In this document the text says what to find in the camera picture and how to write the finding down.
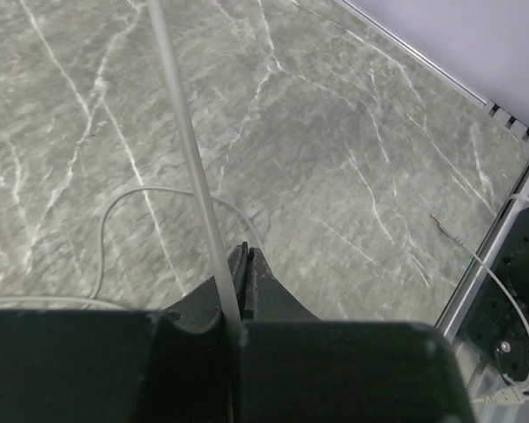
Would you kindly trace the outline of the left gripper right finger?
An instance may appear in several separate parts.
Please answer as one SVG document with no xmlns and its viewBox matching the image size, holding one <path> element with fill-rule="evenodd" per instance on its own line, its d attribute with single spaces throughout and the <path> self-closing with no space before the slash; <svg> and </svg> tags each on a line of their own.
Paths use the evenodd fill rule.
<svg viewBox="0 0 529 423">
<path fill-rule="evenodd" d="M 245 283 L 245 420 L 307 418 L 306 367 L 298 330 L 319 319 L 272 274 L 259 249 L 248 257 Z"/>
</svg>

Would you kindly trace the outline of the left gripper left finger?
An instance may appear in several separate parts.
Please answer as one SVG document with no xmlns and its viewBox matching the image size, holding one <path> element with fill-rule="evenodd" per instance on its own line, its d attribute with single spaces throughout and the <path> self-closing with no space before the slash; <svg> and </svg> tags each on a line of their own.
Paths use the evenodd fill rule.
<svg viewBox="0 0 529 423">
<path fill-rule="evenodd" d="M 215 278 L 157 316 L 149 365 L 149 420 L 229 421 L 227 335 Z"/>
</svg>

